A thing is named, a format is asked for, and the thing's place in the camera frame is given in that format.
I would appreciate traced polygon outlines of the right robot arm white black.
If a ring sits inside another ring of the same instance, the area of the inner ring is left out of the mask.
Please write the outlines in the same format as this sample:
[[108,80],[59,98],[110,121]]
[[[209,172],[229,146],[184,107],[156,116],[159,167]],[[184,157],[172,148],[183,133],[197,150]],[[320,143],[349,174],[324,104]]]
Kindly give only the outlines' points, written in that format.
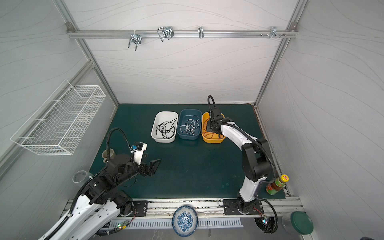
[[242,152],[245,180],[238,193],[236,208],[240,213],[247,214],[259,201],[259,191],[267,182],[268,175],[276,176],[276,166],[263,144],[230,118],[223,117],[219,107],[209,108],[208,128],[231,140]]

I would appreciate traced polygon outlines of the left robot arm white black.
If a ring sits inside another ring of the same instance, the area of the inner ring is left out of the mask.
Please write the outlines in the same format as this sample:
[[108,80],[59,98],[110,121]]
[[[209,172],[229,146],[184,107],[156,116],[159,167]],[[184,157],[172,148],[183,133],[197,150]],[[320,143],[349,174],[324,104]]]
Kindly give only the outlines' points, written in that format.
[[107,134],[106,165],[81,186],[69,210],[41,238],[43,240],[87,240],[93,235],[108,236],[125,229],[131,221],[101,233],[100,229],[118,216],[135,218],[139,205],[120,186],[130,179],[153,176],[161,160],[142,162],[147,157],[147,144],[128,145],[128,153],[111,157],[110,138],[114,132],[127,137],[122,129],[113,128]]

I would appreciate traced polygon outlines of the yellow plastic bin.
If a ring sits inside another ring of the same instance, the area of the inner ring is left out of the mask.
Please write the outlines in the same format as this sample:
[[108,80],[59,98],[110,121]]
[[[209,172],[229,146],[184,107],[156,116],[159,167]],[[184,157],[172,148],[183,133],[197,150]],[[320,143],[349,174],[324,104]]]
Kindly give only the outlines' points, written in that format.
[[221,144],[224,139],[226,138],[223,135],[218,135],[213,132],[208,131],[208,122],[209,122],[210,115],[208,112],[205,112],[202,115],[202,122],[203,122],[203,128],[202,128],[202,137],[204,142],[208,144]]

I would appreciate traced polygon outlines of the blue plastic bin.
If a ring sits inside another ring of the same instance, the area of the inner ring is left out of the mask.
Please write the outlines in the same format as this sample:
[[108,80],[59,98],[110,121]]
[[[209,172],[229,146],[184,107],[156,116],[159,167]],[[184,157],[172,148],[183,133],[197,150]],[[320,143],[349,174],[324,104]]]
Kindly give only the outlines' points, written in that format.
[[177,134],[183,140],[196,140],[202,130],[202,112],[196,109],[184,109],[178,120]]

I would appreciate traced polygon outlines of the olive green mug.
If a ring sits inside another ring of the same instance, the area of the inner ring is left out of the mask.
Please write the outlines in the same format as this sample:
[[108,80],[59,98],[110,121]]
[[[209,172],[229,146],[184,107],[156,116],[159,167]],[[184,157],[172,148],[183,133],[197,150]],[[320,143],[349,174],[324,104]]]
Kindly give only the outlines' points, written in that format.
[[[113,149],[110,149],[110,159],[113,159],[114,157],[116,156],[116,153]],[[108,161],[108,154],[107,154],[107,150],[104,150],[103,153],[102,153],[102,158],[103,158],[103,162],[104,163],[107,163]]]

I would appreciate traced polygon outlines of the white plastic bin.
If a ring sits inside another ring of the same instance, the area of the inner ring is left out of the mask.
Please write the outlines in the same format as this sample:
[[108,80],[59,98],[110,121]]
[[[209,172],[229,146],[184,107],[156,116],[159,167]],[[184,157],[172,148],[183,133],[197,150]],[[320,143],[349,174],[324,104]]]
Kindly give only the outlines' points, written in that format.
[[172,143],[176,138],[179,115],[176,112],[162,111],[156,114],[151,137],[157,143]]

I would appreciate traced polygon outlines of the blue white patterned plate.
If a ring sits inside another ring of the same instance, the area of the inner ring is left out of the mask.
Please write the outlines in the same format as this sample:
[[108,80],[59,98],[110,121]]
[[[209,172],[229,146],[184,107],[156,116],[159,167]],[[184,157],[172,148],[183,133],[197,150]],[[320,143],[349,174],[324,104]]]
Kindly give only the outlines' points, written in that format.
[[197,229],[199,218],[193,207],[181,206],[173,214],[172,227],[180,237],[189,237]]

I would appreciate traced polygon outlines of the clear plastic cup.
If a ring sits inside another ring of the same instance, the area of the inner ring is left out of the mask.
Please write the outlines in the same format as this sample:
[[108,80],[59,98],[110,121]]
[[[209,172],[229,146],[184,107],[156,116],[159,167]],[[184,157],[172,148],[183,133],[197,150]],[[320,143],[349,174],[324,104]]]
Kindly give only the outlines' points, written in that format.
[[75,173],[75,175],[72,178],[72,181],[77,186],[81,187],[84,185],[88,180],[90,180],[90,177],[93,175],[85,170],[80,170]]

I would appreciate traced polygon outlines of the bottle with yellow cap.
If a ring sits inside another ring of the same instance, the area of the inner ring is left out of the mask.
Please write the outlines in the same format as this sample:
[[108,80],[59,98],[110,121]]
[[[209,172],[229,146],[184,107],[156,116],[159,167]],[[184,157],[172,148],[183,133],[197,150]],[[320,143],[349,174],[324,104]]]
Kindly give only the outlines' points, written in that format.
[[274,182],[268,183],[266,186],[266,192],[273,196],[276,193],[278,193],[280,190],[282,190],[286,183],[290,180],[288,175],[281,175],[277,179],[275,179]]

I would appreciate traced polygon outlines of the metal hook small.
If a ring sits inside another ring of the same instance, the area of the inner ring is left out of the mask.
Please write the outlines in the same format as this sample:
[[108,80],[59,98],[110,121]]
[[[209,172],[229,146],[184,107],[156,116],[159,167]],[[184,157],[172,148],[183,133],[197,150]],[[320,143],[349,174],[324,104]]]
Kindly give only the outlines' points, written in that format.
[[204,29],[203,29],[203,27],[198,27],[198,35],[199,35],[199,39],[203,39],[204,38]]

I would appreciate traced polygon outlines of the metal hook clamp middle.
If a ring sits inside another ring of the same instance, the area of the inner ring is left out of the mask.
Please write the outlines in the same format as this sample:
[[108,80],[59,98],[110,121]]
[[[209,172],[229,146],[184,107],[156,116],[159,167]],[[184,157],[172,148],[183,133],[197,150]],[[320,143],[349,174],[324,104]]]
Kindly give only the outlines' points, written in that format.
[[175,35],[172,27],[159,27],[157,33],[160,37],[161,42],[164,42],[165,39],[170,40]]

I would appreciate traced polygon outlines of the metal hook clamp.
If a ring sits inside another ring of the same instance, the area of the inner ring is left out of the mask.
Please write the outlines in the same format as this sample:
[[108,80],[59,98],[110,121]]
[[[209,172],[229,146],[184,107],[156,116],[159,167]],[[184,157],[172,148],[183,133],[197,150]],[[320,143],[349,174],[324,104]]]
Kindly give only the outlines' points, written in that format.
[[164,42],[165,39],[170,40],[175,35],[172,27],[159,27],[157,33],[160,37],[161,42]]
[[128,43],[128,48],[131,46],[135,46],[135,51],[137,51],[138,46],[142,43],[142,37],[139,34],[136,34],[135,32],[131,34],[129,43]]

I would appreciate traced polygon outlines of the aluminium crossbar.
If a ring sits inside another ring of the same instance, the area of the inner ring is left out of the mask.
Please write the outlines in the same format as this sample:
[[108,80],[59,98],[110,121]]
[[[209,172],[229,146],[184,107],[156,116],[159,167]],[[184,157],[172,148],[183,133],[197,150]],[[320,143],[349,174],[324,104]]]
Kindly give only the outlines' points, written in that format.
[[[260,34],[267,34],[268,30],[206,30],[203,39],[245,39],[262,38]],[[129,39],[133,33],[139,34],[142,39],[159,39],[154,31],[74,31],[68,32],[71,39]],[[198,30],[174,30],[174,39],[199,39]],[[278,33],[286,34],[284,38],[295,38],[298,31],[278,30]]]

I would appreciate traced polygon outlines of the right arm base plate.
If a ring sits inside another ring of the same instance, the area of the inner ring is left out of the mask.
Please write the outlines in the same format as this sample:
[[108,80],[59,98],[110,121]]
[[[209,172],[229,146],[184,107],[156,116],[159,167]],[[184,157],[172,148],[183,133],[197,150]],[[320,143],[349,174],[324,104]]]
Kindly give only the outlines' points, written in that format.
[[237,199],[220,199],[219,207],[224,209],[224,215],[264,215],[263,205],[260,200],[252,200],[245,202],[242,198]]

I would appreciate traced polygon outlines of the metal bracket right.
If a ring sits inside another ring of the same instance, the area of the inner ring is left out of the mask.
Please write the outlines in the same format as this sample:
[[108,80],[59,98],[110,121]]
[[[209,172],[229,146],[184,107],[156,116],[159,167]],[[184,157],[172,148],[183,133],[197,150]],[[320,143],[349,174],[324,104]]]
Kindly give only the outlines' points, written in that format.
[[286,34],[278,33],[277,28],[276,27],[272,27],[269,33],[267,33],[267,34],[260,34],[260,36],[262,38],[273,39],[273,38],[284,38],[284,37],[286,37]]

